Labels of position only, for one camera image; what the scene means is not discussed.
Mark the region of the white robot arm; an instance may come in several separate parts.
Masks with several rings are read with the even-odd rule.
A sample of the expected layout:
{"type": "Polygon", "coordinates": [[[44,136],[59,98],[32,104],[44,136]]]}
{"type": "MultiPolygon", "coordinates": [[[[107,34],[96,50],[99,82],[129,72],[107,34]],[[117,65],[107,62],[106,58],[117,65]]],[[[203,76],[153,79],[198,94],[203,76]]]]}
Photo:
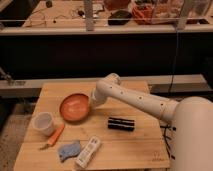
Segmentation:
{"type": "Polygon", "coordinates": [[[91,105],[100,106],[108,97],[171,125],[170,171],[213,171],[213,102],[197,96],[177,102],[127,89],[115,73],[96,82],[91,105]]]}

